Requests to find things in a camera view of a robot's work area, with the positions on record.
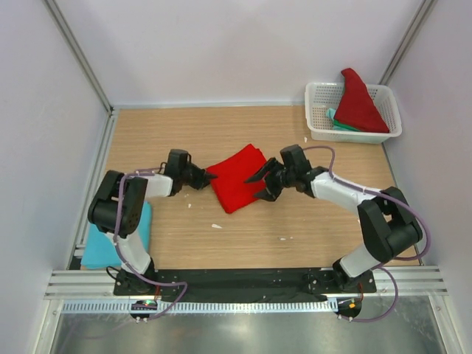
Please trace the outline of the bright red t shirt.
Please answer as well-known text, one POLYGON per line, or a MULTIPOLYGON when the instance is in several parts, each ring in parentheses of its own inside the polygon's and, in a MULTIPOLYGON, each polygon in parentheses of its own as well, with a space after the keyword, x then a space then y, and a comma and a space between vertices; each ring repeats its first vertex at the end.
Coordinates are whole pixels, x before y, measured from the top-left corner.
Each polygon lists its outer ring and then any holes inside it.
POLYGON ((248 144, 235 155, 206 169, 217 176, 210 184, 225 213, 232 214, 258 200, 254 195, 265 189, 265 182, 246 183, 246 180, 266 162, 261 150, 248 144))

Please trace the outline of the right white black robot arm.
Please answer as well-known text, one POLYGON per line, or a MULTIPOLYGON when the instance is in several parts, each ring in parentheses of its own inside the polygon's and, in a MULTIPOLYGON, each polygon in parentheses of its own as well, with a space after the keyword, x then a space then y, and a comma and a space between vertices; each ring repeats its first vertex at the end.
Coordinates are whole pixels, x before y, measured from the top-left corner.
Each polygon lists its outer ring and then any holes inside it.
POLYGON ((429 239, 428 227, 396 187, 370 189, 340 178, 331 166, 312 167, 305 149, 292 145, 269 159, 246 183, 264 187, 255 198, 275 201, 285 188, 295 188, 311 198, 334 203, 358 217, 362 243, 333 264, 332 281, 342 292, 351 291, 369 271, 399 260, 401 253, 429 239))

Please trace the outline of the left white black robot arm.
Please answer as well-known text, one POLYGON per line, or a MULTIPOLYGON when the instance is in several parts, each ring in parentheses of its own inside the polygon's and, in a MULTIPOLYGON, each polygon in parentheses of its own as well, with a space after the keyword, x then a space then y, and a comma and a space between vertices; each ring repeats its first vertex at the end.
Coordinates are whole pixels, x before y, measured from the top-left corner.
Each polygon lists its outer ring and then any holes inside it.
POLYGON ((131 287, 150 294, 156 281, 152 257, 137 229, 142 207, 149 198, 176 195, 184 186, 202 190, 217 176, 192 162, 186 150, 172 149, 158 167, 131 173, 108 170, 88 208, 88 221, 107 235, 121 261, 121 273, 131 277, 131 287))

